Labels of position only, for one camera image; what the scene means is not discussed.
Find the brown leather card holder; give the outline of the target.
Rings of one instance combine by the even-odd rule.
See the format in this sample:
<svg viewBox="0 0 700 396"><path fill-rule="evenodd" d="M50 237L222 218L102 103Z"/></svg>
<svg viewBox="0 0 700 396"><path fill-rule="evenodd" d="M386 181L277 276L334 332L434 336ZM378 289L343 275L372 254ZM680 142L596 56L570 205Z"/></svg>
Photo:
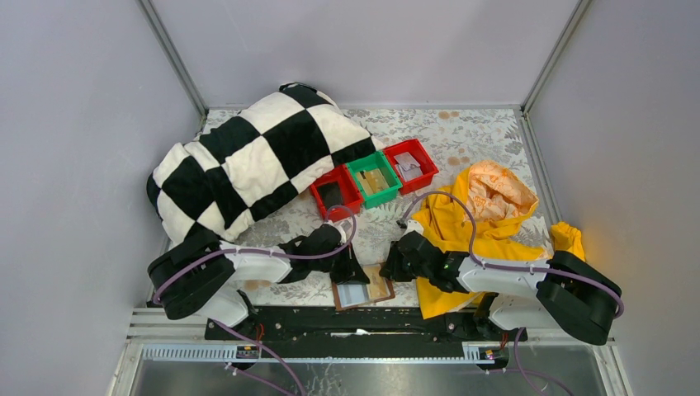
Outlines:
<svg viewBox="0 0 700 396"><path fill-rule="evenodd" d="M332 284L334 306L337 311L344 311L349 309L355 309L362 306L367 306L370 304L378 303L393 299L395 297L395 291L393 284L390 280L386 279L386 282L390 288L391 296L386 299L370 300L367 293L367 285L358 284Z"/></svg>

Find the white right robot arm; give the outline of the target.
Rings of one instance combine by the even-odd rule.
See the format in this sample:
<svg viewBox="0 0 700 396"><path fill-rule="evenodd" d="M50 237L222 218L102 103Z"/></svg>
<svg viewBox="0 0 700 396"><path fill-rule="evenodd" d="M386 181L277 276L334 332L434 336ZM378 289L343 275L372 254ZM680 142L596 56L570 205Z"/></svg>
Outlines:
<svg viewBox="0 0 700 396"><path fill-rule="evenodd" d="M442 251L412 230L392 242L380 274L396 282L425 279L448 294L482 294L474 321L487 337L520 328L554 329L602 346L622 312L620 287L566 251L531 261L480 257Z"/></svg>

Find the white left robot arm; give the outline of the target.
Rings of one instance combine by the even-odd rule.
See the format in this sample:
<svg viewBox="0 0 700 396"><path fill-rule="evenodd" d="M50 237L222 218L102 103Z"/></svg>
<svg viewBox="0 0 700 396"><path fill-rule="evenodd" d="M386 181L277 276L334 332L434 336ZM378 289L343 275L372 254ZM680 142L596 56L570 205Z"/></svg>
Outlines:
<svg viewBox="0 0 700 396"><path fill-rule="evenodd" d="M267 248L235 245L209 230L197 231L149 264L154 302L170 320L199 316L232 328L253 309L236 287L240 281L288 284L317 271L339 284L369 283L351 239L351 226L332 223Z"/></svg>

